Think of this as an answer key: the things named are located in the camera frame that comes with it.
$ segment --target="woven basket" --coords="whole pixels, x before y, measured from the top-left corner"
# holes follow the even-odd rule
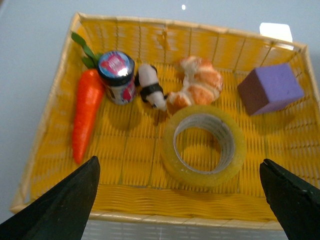
[[[136,62],[135,71],[142,63],[154,65],[165,93],[182,87],[173,64],[176,60],[189,55],[212,60],[224,78],[222,94],[213,105],[238,123],[247,146],[242,169],[228,182],[213,189],[179,184],[166,172],[160,157],[159,146],[170,113],[152,109],[140,97],[122,106],[105,97],[85,154],[86,159],[98,156],[101,165],[90,219],[281,230],[260,182],[259,165],[264,158],[319,188],[319,93],[306,45],[209,25],[82,13],[74,16],[70,30],[83,36],[95,53],[125,52]],[[68,32],[12,202],[14,213],[78,167],[72,159],[71,135],[77,84],[86,68],[81,62],[83,51],[70,36]],[[280,63],[289,63],[305,97],[284,110],[248,116],[238,84],[253,68]],[[209,146],[191,146],[181,153],[189,164],[196,164],[195,154],[217,151],[210,147],[213,139],[206,132],[191,130],[188,134]]]

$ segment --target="purple block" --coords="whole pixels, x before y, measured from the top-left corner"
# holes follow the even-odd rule
[[[237,89],[249,115],[284,109],[304,96],[288,63],[256,67]]]

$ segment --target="toy panda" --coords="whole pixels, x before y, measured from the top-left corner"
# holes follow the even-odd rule
[[[167,110],[167,96],[164,96],[164,90],[159,85],[157,69],[149,64],[142,64],[138,68],[134,83],[141,86],[140,96],[144,103],[149,102],[155,109],[161,111]]]

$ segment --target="white table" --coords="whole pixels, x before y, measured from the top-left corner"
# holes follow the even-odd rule
[[[75,12],[173,19],[256,33],[262,22],[288,24],[293,40],[309,45],[320,80],[318,0],[0,0],[0,223],[12,216],[9,207]],[[101,231],[93,237],[94,228]],[[215,239],[287,239],[283,232],[94,221],[88,222],[83,239],[205,239],[209,235]]]

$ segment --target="jar label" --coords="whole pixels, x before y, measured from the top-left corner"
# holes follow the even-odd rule
[[[106,86],[106,93],[108,97],[118,105],[125,105],[136,97],[137,91],[135,87],[135,79],[132,76],[131,80],[121,86]]]

